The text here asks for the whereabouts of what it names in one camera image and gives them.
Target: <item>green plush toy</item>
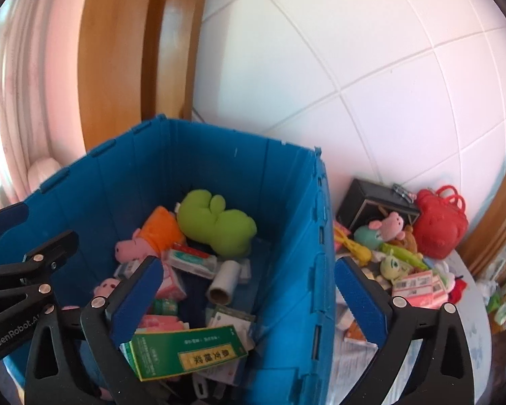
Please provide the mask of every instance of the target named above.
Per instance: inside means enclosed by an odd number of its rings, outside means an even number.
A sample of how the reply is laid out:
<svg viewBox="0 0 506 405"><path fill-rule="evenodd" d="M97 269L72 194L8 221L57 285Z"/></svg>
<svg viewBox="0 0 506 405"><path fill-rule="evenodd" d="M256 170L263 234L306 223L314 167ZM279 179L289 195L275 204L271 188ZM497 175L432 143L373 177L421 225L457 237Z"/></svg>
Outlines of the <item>green plush toy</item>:
<svg viewBox="0 0 506 405"><path fill-rule="evenodd" d="M251 251L257 234L255 221L240 210L225 210L225 200L208 190L193 190L178 209L178 226L186 237L206 243L224 258L240 258Z"/></svg>

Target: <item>pig plush head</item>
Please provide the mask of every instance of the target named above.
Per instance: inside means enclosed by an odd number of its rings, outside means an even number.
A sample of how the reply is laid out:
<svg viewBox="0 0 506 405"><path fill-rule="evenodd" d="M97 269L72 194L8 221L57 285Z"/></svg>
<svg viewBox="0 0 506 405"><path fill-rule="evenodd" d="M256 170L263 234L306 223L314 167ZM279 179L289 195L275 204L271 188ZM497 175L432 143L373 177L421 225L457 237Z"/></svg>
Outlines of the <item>pig plush head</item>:
<svg viewBox="0 0 506 405"><path fill-rule="evenodd" d="M139 237L139 232L139 229L135 230L131 240L116 243L114 256L121 264L133 259L143 261L148 256L159 256L145 239Z"/></svg>
<svg viewBox="0 0 506 405"><path fill-rule="evenodd" d="M392 239L402 240L405 238L403 225L403 218L397 212L392 212L382 221L371 221L368 227L371 230L378 230L382 241L388 242Z"/></svg>
<svg viewBox="0 0 506 405"><path fill-rule="evenodd" d="M120 280L116 280L116 278L106 278L99 286L94 288L94 297L109 297L119 283Z"/></svg>

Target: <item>red backpack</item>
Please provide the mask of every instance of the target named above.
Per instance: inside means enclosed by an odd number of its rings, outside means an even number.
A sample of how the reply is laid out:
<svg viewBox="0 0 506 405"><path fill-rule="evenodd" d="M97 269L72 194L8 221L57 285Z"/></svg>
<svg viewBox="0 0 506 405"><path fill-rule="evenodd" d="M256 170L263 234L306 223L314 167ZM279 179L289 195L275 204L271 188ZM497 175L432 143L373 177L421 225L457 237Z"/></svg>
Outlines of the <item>red backpack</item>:
<svg viewBox="0 0 506 405"><path fill-rule="evenodd" d="M449 189L454 191L453 195L440 196ZM420 190L416 206L421 211L413 227L418 251L433 259L444 259L467 232L465 200L454 186L444 186L434 193L428 189Z"/></svg>

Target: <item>white roll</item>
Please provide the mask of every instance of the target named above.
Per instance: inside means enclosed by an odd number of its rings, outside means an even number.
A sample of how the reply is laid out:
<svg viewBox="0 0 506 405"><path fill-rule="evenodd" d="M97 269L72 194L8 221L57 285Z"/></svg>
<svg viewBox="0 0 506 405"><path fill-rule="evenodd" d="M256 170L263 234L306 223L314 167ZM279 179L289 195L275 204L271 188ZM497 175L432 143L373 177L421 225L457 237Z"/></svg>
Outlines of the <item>white roll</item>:
<svg viewBox="0 0 506 405"><path fill-rule="evenodd" d="M208 288L208 300L213 304L227 305L232 302L232 295L238 284L242 267L238 262L227 260L221 264L219 272Z"/></svg>

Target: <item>pink curtain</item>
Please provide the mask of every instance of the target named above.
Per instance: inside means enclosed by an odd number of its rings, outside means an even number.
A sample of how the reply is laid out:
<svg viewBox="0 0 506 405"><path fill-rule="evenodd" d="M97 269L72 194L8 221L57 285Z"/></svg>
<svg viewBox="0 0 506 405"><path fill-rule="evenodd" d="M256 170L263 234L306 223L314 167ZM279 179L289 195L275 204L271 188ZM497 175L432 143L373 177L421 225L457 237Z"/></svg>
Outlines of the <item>pink curtain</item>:
<svg viewBox="0 0 506 405"><path fill-rule="evenodd" d="M30 194L28 169L50 156L44 58L52 0L0 9L0 208Z"/></svg>

